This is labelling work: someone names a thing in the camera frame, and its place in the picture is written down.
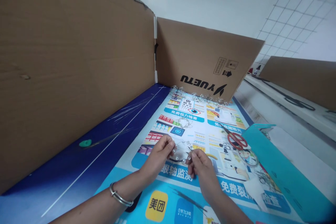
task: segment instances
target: silver bangle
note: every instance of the silver bangle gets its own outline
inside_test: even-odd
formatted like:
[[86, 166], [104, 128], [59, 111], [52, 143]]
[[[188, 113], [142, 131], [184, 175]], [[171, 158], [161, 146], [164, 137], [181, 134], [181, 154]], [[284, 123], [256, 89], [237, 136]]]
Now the silver bangle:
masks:
[[127, 207], [130, 207], [133, 205], [133, 201], [126, 201], [124, 200], [118, 193], [117, 191], [113, 191], [113, 184], [112, 183], [110, 185], [110, 192], [111, 192], [111, 196], [114, 197], [117, 201], [119, 201], [121, 204], [127, 206]]

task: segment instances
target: yellow logo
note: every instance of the yellow logo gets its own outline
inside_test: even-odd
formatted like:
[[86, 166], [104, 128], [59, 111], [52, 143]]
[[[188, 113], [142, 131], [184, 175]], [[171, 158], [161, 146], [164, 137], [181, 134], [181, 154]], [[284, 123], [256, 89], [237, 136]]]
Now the yellow logo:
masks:
[[154, 191], [150, 196], [146, 209], [146, 218], [155, 222], [161, 222], [165, 216], [168, 195], [161, 191]]

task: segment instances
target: fingers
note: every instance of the fingers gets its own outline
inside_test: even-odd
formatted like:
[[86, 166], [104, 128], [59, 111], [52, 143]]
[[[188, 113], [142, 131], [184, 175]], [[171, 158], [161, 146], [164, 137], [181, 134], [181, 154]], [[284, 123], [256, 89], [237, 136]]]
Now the fingers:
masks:
[[159, 152], [163, 150], [167, 144], [172, 142], [173, 139], [169, 135], [163, 135], [160, 140], [155, 144], [154, 149], [155, 151]]
[[195, 178], [195, 176], [197, 175], [197, 169], [195, 168], [194, 163], [188, 165], [188, 174], [192, 179]]
[[174, 149], [174, 147], [175, 147], [175, 142], [173, 140], [171, 140], [162, 150], [164, 156], [167, 157], [167, 158], [169, 156], [172, 156], [172, 150]]
[[212, 162], [210, 158], [204, 153], [204, 151], [202, 151], [201, 149], [195, 149], [192, 152], [196, 153], [202, 164], [204, 164], [207, 167], [212, 167]]
[[201, 168], [202, 162], [194, 151], [191, 152], [191, 160], [194, 163], [195, 168]]

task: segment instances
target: white tiled wall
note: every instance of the white tiled wall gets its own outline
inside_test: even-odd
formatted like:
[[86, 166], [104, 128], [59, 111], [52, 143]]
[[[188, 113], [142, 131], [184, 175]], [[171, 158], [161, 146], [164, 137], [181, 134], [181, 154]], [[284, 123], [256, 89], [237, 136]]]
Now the white tiled wall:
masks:
[[336, 0], [277, 0], [259, 31], [266, 43], [253, 69], [270, 56], [336, 61]]

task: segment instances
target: cardboard panel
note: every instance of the cardboard panel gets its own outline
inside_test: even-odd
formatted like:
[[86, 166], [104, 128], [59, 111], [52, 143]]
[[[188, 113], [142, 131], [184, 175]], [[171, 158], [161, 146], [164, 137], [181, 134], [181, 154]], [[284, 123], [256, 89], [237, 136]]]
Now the cardboard panel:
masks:
[[157, 19], [159, 83], [230, 101], [264, 41]]
[[0, 193], [154, 84], [134, 0], [0, 0]]
[[336, 111], [336, 62], [272, 56], [260, 77]]

